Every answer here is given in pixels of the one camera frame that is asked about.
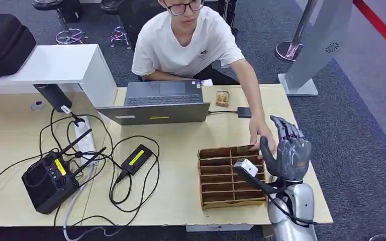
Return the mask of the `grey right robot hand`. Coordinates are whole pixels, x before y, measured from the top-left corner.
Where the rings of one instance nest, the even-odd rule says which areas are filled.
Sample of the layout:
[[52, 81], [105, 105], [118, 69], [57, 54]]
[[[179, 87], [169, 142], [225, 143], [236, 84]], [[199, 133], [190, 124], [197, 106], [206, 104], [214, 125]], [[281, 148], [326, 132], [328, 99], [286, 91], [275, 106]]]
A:
[[270, 151], [268, 138], [260, 137], [260, 150], [268, 172], [289, 182], [300, 182], [305, 176], [311, 159], [312, 146], [304, 133], [284, 118], [271, 115], [279, 142], [276, 157]]

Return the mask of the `person's left hand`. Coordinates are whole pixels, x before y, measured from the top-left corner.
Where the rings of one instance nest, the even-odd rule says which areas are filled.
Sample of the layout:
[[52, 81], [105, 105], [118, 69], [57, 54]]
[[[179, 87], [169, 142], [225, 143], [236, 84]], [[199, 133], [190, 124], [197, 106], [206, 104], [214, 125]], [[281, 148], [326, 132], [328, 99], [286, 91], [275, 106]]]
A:
[[260, 147], [260, 137], [265, 136], [268, 141], [268, 147], [272, 154], [276, 153], [276, 142], [274, 136], [267, 126], [264, 117], [253, 115], [249, 122], [250, 131], [250, 144], [252, 147], [250, 150], [257, 150]]

